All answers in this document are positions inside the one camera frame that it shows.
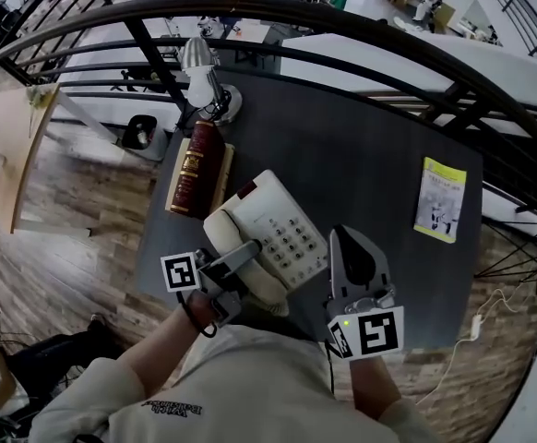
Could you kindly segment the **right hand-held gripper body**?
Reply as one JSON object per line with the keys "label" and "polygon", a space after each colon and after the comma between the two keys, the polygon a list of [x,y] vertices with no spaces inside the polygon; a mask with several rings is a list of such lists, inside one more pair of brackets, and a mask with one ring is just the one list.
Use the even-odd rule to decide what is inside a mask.
{"label": "right hand-held gripper body", "polygon": [[396,306],[393,286],[346,298],[346,303],[332,300],[328,306],[327,328],[341,359],[356,361],[403,349],[404,307]]}

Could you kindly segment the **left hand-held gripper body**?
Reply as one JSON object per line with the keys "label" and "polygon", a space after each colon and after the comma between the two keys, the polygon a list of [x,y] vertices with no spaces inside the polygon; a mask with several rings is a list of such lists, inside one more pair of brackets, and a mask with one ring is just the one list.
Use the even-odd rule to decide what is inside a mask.
{"label": "left hand-held gripper body", "polygon": [[[217,258],[205,249],[161,258],[167,291],[176,295],[195,328],[221,328],[242,311],[243,283],[236,272],[223,272],[214,266]],[[198,319],[189,303],[193,293],[206,298],[214,320]]]}

